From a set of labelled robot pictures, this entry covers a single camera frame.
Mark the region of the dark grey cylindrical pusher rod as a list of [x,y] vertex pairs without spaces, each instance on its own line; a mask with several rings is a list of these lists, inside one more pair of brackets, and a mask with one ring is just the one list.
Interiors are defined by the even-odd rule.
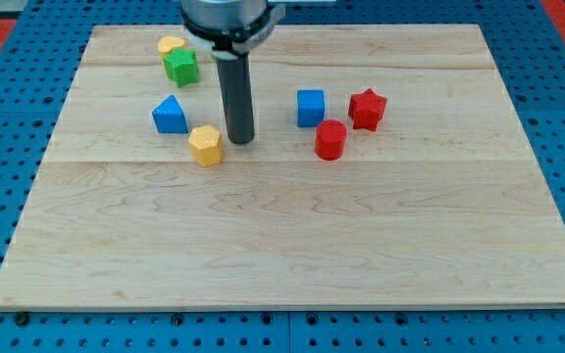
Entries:
[[234,144],[247,144],[255,137],[249,55],[218,59],[217,71],[228,138]]

